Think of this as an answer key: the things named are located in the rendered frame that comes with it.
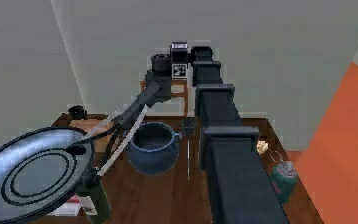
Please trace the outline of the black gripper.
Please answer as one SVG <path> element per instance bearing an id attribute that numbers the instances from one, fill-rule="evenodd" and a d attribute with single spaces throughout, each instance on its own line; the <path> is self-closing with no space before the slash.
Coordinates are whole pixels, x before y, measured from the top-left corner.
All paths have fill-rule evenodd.
<path id="1" fill-rule="evenodd" d="M 95 175 L 90 179 L 90 184 L 99 182 L 101 177 L 113 165 L 116 159 L 124 151 L 132 140 L 147 113 L 147 108 L 157 102 L 165 102 L 171 98 L 171 58 L 169 54 L 156 54 L 151 57 L 151 68 L 145 75 L 145 88 L 141 91 L 131 105 L 122 113 L 117 109 L 109 115 L 87 114 L 85 119 L 71 118 L 70 127 L 79 128 L 86 132 L 84 139 L 89 139 L 101 133 L 105 133 L 111 127 L 116 126 L 128 129 L 122 142 L 113 154 L 100 166 Z M 110 142 L 111 135 L 97 138 L 92 141 L 95 152 L 99 155 L 105 153 Z"/>

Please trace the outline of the blue cooking pot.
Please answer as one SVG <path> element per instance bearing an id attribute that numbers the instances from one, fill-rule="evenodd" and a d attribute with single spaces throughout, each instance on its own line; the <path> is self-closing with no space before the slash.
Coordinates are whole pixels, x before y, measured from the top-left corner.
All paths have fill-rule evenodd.
<path id="1" fill-rule="evenodd" d="M 159 175 L 178 160 L 182 134 L 162 122 L 143 123 L 126 150 L 129 163 L 146 175 Z"/>

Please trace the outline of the green thermos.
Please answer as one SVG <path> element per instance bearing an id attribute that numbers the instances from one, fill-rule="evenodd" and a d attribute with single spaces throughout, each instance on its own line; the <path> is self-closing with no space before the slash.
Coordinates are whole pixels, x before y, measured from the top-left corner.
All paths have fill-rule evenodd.
<path id="1" fill-rule="evenodd" d="M 270 175 L 271 183 L 281 204 L 287 203 L 298 181 L 298 173 L 291 161 L 280 161 Z"/>

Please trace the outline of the light brown cutting board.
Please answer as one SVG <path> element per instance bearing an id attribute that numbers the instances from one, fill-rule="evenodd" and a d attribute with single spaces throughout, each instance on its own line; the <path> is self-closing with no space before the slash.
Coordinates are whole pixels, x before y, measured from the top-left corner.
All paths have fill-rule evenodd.
<path id="1" fill-rule="evenodd" d="M 98 119 L 88 119 L 88 120 L 72 120 L 69 124 L 70 127 L 76 127 L 80 128 L 86 132 L 91 131 L 93 128 L 95 128 L 99 123 L 101 123 L 101 120 Z M 113 126 L 113 122 L 109 121 L 104 126 L 101 126 L 96 132 L 93 133 L 93 135 L 97 135 L 99 133 L 102 133 L 109 128 Z M 111 136 L 106 136 L 101 139 L 94 141 L 95 151 L 97 153 L 104 153 L 107 147 L 107 144 L 109 143 Z"/>

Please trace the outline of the small black cup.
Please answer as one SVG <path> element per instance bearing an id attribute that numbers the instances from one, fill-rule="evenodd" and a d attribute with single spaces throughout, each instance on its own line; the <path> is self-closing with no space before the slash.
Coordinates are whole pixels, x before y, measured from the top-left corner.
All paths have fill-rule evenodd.
<path id="1" fill-rule="evenodd" d="M 82 105 L 75 105 L 68 109 L 68 113 L 73 120 L 86 120 L 87 111 Z"/>

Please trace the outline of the dark green bottle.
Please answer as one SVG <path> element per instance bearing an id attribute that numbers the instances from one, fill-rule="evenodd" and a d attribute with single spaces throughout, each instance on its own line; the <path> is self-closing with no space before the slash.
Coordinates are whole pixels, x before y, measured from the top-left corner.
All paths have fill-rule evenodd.
<path id="1" fill-rule="evenodd" d="M 99 178 L 84 176 L 77 187 L 77 196 L 90 224 L 104 224 L 111 216 L 111 206 Z"/>

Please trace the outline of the black ladle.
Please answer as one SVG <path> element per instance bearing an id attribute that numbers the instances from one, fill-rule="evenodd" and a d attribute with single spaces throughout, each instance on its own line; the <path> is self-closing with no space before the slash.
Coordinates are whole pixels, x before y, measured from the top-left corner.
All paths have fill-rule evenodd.
<path id="1" fill-rule="evenodd" d="M 181 121 L 181 132 L 187 141 L 187 180 L 191 180 L 194 159 L 193 140 L 197 128 L 195 117 L 184 117 Z"/>

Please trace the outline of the dark wooden table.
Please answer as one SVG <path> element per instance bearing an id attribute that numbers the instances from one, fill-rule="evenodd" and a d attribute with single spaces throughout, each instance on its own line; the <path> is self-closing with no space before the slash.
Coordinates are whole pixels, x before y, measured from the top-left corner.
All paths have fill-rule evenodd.
<path id="1" fill-rule="evenodd" d="M 71 116 L 62 114 L 52 126 L 69 126 Z M 289 159 L 270 123 L 265 118 L 244 118 L 244 125 L 259 128 L 260 140 L 269 150 L 260 155 L 268 174 L 275 162 L 270 153 L 279 152 Z M 142 175 L 133 169 L 126 156 L 120 156 L 103 177 L 111 217 L 104 224 L 212 224 L 205 172 L 198 168 L 199 127 L 193 140 L 194 159 L 191 180 L 187 180 L 187 141 L 181 141 L 181 152 L 175 167 L 160 176 Z M 324 224 L 304 185 L 298 180 L 284 206 L 290 224 Z M 90 224 L 84 211 L 75 217 L 44 216 L 29 224 Z"/>

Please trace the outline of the white and red book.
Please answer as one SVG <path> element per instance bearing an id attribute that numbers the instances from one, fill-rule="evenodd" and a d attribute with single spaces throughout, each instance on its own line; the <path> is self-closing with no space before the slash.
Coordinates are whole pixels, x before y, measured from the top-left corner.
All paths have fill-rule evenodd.
<path id="1" fill-rule="evenodd" d="M 98 211 L 90 196 L 74 195 L 66 203 L 50 213 L 51 216 L 77 216 L 83 209 L 87 215 L 97 215 Z"/>

